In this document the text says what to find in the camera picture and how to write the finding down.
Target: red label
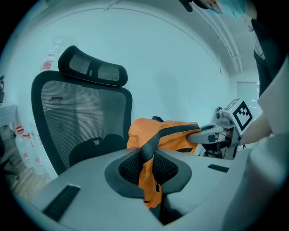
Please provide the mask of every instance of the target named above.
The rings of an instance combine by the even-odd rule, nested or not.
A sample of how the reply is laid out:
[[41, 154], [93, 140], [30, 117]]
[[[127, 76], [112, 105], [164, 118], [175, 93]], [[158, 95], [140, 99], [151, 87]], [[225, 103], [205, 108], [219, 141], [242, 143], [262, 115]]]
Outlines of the red label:
[[18, 133], [19, 135], [23, 134], [23, 132], [24, 132], [24, 129], [19, 129], [19, 130], [17, 131], [17, 133]]
[[46, 61], [43, 63], [42, 69], [49, 70], [51, 68], [51, 65], [52, 65], [52, 61]]

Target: black slot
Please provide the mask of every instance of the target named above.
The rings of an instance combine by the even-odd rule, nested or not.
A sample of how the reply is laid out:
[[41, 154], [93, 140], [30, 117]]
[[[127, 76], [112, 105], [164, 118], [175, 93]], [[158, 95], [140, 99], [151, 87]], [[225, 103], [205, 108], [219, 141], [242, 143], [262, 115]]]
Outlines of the black slot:
[[49, 102], [51, 102], [51, 101], [60, 102], [61, 100], [63, 100], [63, 97], [61, 97], [61, 96], [52, 96], [51, 99], [49, 100]]
[[80, 188], [76, 186], [66, 186], [58, 196], [43, 211], [45, 215], [58, 222], [67, 210]]
[[217, 170], [217, 171], [222, 171], [222, 172], [228, 172], [229, 171], [229, 168], [223, 167], [223, 166], [219, 166], [219, 165], [215, 165], [215, 164], [210, 164], [208, 166], [208, 168], [211, 168], [211, 169], [214, 169], [214, 170]]

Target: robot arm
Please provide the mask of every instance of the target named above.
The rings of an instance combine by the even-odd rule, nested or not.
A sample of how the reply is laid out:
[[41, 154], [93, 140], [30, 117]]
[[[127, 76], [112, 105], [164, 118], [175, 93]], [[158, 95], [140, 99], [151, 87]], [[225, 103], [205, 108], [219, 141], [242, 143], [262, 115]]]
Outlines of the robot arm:
[[188, 135], [187, 140], [201, 143], [207, 151], [236, 147], [253, 121], [254, 117], [244, 100], [234, 99], [224, 109], [217, 109], [214, 123], [201, 127], [199, 133]]

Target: wooden floor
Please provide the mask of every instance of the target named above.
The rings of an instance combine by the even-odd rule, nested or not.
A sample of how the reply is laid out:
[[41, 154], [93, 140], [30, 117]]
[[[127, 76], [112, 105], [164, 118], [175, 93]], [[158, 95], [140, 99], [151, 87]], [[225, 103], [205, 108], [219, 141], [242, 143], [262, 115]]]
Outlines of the wooden floor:
[[10, 135], [9, 128], [0, 128], [0, 135], [5, 145], [5, 154], [0, 158], [0, 164], [9, 159], [12, 165], [7, 163], [4, 169], [14, 171], [19, 176], [19, 179], [16, 179], [13, 175], [5, 175], [6, 182], [12, 194], [30, 201], [40, 189], [51, 181], [51, 178], [47, 174], [37, 175], [33, 168], [26, 168], [17, 150], [15, 138]]

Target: ceiling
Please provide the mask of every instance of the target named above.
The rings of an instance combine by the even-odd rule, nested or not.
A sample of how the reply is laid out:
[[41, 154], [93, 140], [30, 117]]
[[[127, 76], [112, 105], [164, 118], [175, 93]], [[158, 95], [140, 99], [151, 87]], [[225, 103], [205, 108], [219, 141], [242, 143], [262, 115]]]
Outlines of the ceiling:
[[[225, 14], [213, 14], [198, 8], [194, 3], [192, 3], [193, 12], [189, 13], [178, 0], [56, 0], [54, 2], [58, 7], [61, 5], [68, 7], [91, 1], [107, 4], [107, 8], [118, 4], [134, 4], [174, 17], [173, 20], [191, 29], [196, 37], [206, 43], [217, 57], [220, 66], [227, 71], [227, 76], [256, 71], [253, 57], [255, 35], [254, 32], [250, 32], [249, 18], [231, 18]], [[30, 12], [29, 18], [34, 18], [48, 5], [50, 6], [45, 0], [39, 1], [37, 7], [34, 6], [34, 13]]]

